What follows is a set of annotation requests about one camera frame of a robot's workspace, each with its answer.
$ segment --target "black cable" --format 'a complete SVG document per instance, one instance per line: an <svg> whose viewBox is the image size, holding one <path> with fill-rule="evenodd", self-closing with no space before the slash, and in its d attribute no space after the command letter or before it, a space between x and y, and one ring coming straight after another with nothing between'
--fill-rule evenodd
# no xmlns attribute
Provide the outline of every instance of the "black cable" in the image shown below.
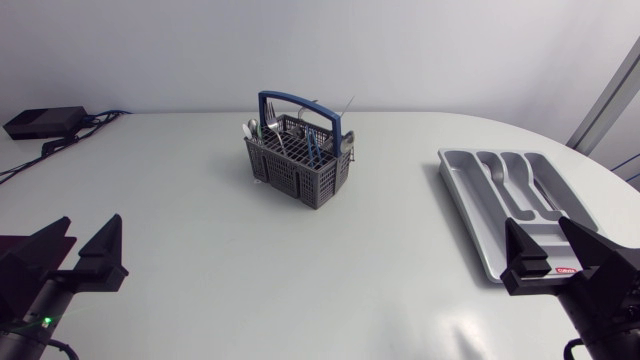
<svg viewBox="0 0 640 360"><path fill-rule="evenodd" d="M578 345L584 345L584 343L582 342L582 339L573 339L569 341L567 345L565 345L564 353L563 353L564 360L575 360L573 357L573 354L571 353L571 349L573 349Z"/></svg>
<svg viewBox="0 0 640 360"><path fill-rule="evenodd" d="M67 345L67 344L65 344L63 342L51 339L51 340L49 340L49 343L47 345L53 346L55 348L58 348L58 350L60 350L60 351L64 351L64 353L67 354L67 356L69 357L70 360L80 360L80 358L78 357L78 354L76 354L76 352L73 351L71 346L69 346L69 345Z"/></svg>
<svg viewBox="0 0 640 360"><path fill-rule="evenodd" d="M73 137L69 137L66 139L59 139L59 140L53 140L53 141L49 141L45 144L43 144L42 146L42 153L40 155L39 158L36 158L34 160L28 161L22 165L18 165L15 166L9 170L5 170L0 172L0 177L1 176L5 176L2 180L0 180L0 185L4 184L5 182L9 181L9 179L11 179L12 177L18 175L20 172L32 167L33 165L39 163L40 161L48 158L49 156L58 153L64 149L69 148L70 146L77 144L78 142L90 137L91 135L95 134L98 130L100 130L102 127L104 127L105 125L109 124L110 122L112 122L113 120L117 119L120 115L122 114L130 114L129 112L126 111L120 111L120 110L114 110L114 111L105 111L103 113L100 113L98 115L89 115L86 117L85 121L86 124L88 124L87 126L91 127L92 129L86 133L83 134L81 136L73 136ZM98 120L97 118L100 116L104 116L106 115L107 117L104 120Z"/></svg>

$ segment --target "cutlery basket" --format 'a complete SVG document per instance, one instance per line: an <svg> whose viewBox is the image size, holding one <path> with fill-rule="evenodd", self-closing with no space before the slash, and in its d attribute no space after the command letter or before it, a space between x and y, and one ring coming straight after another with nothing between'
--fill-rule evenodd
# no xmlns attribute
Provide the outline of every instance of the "cutlery basket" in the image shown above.
<svg viewBox="0 0 640 360"><path fill-rule="evenodd" d="M332 129L324 129L285 114L277 116L285 156L276 133L267 127L267 117L275 117L269 110L273 109L267 103L269 98L288 101L314 111L330 120ZM350 140L351 145L345 146L340 133L340 116L309 100L275 91L262 91L258 99L262 135L244 138L253 176L318 209L347 180L349 164L353 161L353 133L349 133L350 139L345 136L344 140Z"/></svg>

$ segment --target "red label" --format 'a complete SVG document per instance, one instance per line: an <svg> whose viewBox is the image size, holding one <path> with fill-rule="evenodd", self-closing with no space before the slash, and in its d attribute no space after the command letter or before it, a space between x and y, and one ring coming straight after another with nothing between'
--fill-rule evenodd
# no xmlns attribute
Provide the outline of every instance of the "red label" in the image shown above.
<svg viewBox="0 0 640 360"><path fill-rule="evenodd" d="M578 270L573 268L556 268L556 271L558 272L558 274L573 274L578 272Z"/></svg>

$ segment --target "white table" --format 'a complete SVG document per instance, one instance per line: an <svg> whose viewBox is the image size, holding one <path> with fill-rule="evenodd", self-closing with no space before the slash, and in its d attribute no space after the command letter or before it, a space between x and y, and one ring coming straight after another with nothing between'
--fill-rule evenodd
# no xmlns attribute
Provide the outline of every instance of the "white table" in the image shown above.
<svg viewBox="0 0 640 360"><path fill-rule="evenodd" d="M551 296L489 283L438 173L441 147L544 152L614 241L640 247L640 195L502 123L348 113L356 162L319 210L254 183L255 113L124 116L0 186L0 233L63 215L78 243L123 217L118 293L81 293L54 338L81 359L558 359L577 337ZM0 169L42 140L0 140ZM575 351L586 359L586 351ZM65 359L55 349L45 359Z"/></svg>

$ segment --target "blue handle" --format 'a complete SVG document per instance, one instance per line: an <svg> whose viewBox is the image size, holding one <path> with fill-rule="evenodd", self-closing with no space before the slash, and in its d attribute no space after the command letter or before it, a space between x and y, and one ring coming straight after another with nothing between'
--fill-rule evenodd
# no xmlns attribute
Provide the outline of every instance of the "blue handle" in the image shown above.
<svg viewBox="0 0 640 360"><path fill-rule="evenodd" d="M326 117L331 121L333 127L333 155L338 158L340 157L340 142L342 142L342 132L340 129L340 115L334 113L333 111L327 109L326 107L309 101L307 99L303 99L299 96L279 92L279 91L260 91L258 93L258 106L260 108L260 126L266 126L267 123L265 121L264 110L265 105L267 103L267 98L273 98L278 100L288 101L300 106L304 106L307 109Z"/></svg>

